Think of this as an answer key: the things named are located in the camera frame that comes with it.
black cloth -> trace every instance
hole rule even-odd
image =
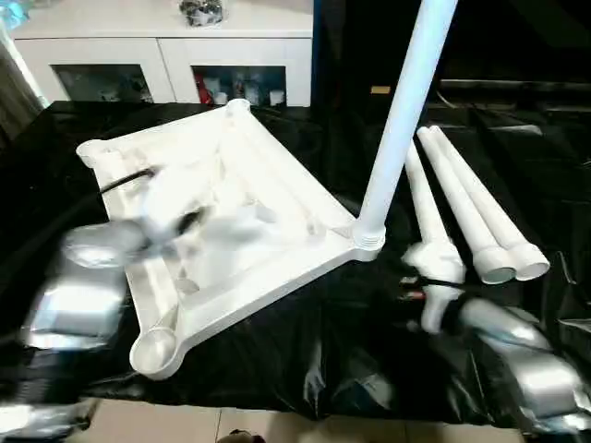
[[[207,111],[198,104],[56,102],[0,154],[0,394],[23,351],[15,332],[55,251],[59,234],[21,246],[98,189],[77,157],[78,144],[114,138]],[[301,109],[253,114],[345,205],[358,208],[380,141],[380,126],[354,114]],[[427,108],[507,209],[547,254],[541,279],[483,288],[483,295],[538,317],[550,339],[591,374],[591,159],[585,114]],[[199,134],[196,134],[196,146]],[[471,257],[437,182],[442,215],[466,264]],[[64,230],[107,220],[100,198]],[[370,263],[347,263],[261,309],[191,350],[163,381],[135,374],[129,348],[139,333],[129,301],[108,351],[92,357],[84,394],[164,404],[294,411],[309,418],[340,413],[512,425],[483,368],[462,338],[418,330],[422,305],[398,285],[399,257],[419,240],[401,177],[387,221],[388,241]],[[468,280],[478,283],[472,270]]]

black tablecloth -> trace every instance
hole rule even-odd
[[[0,394],[16,377],[23,321],[58,235],[23,250],[28,239],[80,197],[96,191],[77,145],[113,138],[209,109],[198,104],[126,105],[57,102],[8,150],[0,152]],[[361,201],[381,127],[354,114],[254,110],[258,119],[346,205]],[[540,319],[550,339],[591,374],[591,154],[584,114],[493,113],[430,109],[439,124],[526,236],[542,247],[550,272],[528,283],[484,288]],[[443,217],[471,263],[440,189]],[[106,221],[100,198],[67,227]],[[168,404],[331,413],[511,425],[481,380],[462,338],[417,330],[421,302],[398,286],[399,257],[419,240],[405,178],[377,260],[348,263],[287,295],[190,351],[164,381],[134,374],[128,352],[138,336],[128,304],[108,352],[93,356],[85,394]],[[477,282],[473,271],[468,279]]]

white plastic pipe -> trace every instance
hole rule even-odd
[[[417,134],[452,207],[453,215],[472,250],[474,267],[480,279],[488,284],[509,281],[515,275],[511,256],[495,240],[460,180],[453,173],[435,136],[426,127],[421,127]]]
[[[445,231],[413,142],[408,149],[404,168],[423,241],[411,246],[404,254],[403,260],[416,267],[425,277],[456,283],[464,282],[464,263]],[[440,332],[441,320],[448,304],[462,291],[446,286],[429,285],[425,288],[425,293],[427,302],[421,316],[421,326],[426,332],[437,334]]]
[[[384,223],[418,123],[457,0],[423,0],[381,137],[353,238],[361,249],[380,251]]]
[[[443,131],[438,126],[432,126],[430,131],[495,239],[511,255],[515,278],[526,281],[545,274],[550,264],[544,254],[527,241]]]
[[[418,157],[415,142],[413,141],[411,141],[410,148],[406,154],[404,168],[406,169],[406,176],[410,184],[418,228],[421,232],[423,242],[449,243],[450,240],[445,231],[445,226],[437,209],[435,198],[428,185],[423,164]]]

